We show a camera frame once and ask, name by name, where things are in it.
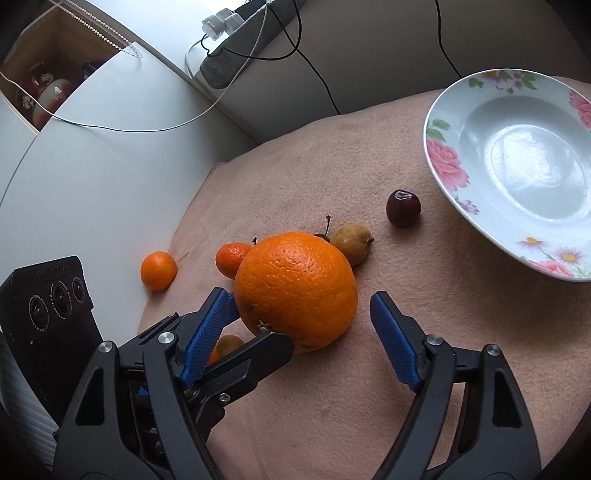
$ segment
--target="large orange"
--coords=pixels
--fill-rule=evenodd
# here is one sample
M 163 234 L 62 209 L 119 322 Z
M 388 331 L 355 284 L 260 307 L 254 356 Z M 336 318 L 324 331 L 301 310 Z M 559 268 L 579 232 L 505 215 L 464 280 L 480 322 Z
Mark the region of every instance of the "large orange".
M 287 333 L 296 353 L 332 343 L 357 311 L 357 283 L 346 257 L 305 232 L 282 233 L 253 247 L 240 264 L 234 293 L 252 333 Z

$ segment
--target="floral plate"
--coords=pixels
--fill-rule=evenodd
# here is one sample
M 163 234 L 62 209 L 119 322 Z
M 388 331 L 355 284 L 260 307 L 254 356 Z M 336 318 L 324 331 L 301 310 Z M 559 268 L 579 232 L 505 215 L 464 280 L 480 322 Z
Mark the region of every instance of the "floral plate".
M 423 146 L 447 198 L 485 237 L 552 277 L 591 281 L 591 104 L 556 79 L 487 70 L 448 87 Z

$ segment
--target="pink flower pattern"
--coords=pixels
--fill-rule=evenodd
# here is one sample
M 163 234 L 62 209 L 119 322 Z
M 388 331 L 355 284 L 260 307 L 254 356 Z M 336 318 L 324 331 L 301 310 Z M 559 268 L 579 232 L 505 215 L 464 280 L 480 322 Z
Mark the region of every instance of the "pink flower pattern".
M 451 125 L 441 119 L 436 118 L 427 122 L 425 128 L 427 154 L 437 177 L 441 180 L 445 189 L 452 193 L 452 197 L 458 206 L 468 213 L 477 215 L 479 210 L 476 205 L 470 200 L 460 200 L 457 194 L 454 193 L 458 189 L 467 187 L 470 178 L 466 171 L 461 168 L 457 152 L 445 144 L 446 140 L 442 131 L 446 132 L 450 128 Z
M 579 113 L 581 123 L 587 128 L 591 128 L 591 103 L 577 92 L 572 91 L 569 93 L 569 104 Z
M 470 88 L 484 88 L 485 82 L 493 85 L 497 90 L 503 90 L 513 95 L 515 90 L 537 90 L 536 82 L 540 79 L 538 74 L 526 70 L 489 70 L 477 76 L 468 78 Z
M 542 260 L 541 262 L 530 260 L 530 262 L 542 270 L 564 275 L 565 277 L 574 277 L 574 274 L 568 268 L 559 264 L 556 260 Z
M 556 251 L 556 256 L 561 262 L 573 265 L 579 265 L 585 258 L 585 255 L 576 248 L 559 248 Z
M 464 188 L 470 183 L 468 174 L 460 167 L 456 151 L 439 140 L 427 140 L 427 153 L 431 165 L 441 182 L 451 192 L 458 187 Z
M 531 258 L 521 257 L 522 260 L 528 261 L 542 270 L 557 273 L 566 277 L 588 277 L 589 269 L 582 265 L 585 255 L 576 248 L 561 247 L 556 250 L 554 254 L 550 254 L 548 250 L 548 242 L 535 239 L 532 236 L 525 240 L 517 242 L 523 248 L 529 250 L 539 250 L 547 260 L 534 261 Z
M 458 200 L 458 203 L 460 204 L 460 207 L 462 207 L 468 213 L 473 213 L 476 215 L 479 212 L 478 208 L 476 208 L 476 205 L 474 205 L 470 200 Z

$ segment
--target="mandarin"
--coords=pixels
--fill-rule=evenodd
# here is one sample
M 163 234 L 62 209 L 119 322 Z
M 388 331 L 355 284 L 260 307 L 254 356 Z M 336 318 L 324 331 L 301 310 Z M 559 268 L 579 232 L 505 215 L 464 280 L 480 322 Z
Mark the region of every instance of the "mandarin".
M 177 263 L 166 252 L 154 252 L 144 258 L 139 276 L 146 288 L 166 290 L 177 276 Z
M 234 280 L 240 263 L 251 250 L 249 244 L 227 244 L 216 253 L 216 266 L 222 275 Z

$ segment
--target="metal bolt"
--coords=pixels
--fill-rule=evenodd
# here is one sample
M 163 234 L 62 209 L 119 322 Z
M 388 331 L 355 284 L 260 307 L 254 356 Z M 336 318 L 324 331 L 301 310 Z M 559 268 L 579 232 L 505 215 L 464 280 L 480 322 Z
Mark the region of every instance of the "metal bolt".
M 434 335 L 433 333 L 427 335 L 427 343 L 433 346 L 439 346 L 443 343 L 443 338 L 439 335 Z
M 158 335 L 158 341 L 160 343 L 170 343 L 174 340 L 174 333 L 173 332 L 163 332 Z
M 99 345 L 99 352 L 100 353 L 109 353 L 113 348 L 113 342 L 106 341 Z
M 496 345 L 490 344 L 486 346 L 486 353 L 492 356 L 499 356 L 501 354 L 501 349 Z
M 220 403 L 228 403 L 231 400 L 230 395 L 227 393 L 220 393 L 220 396 L 217 399 L 220 401 Z

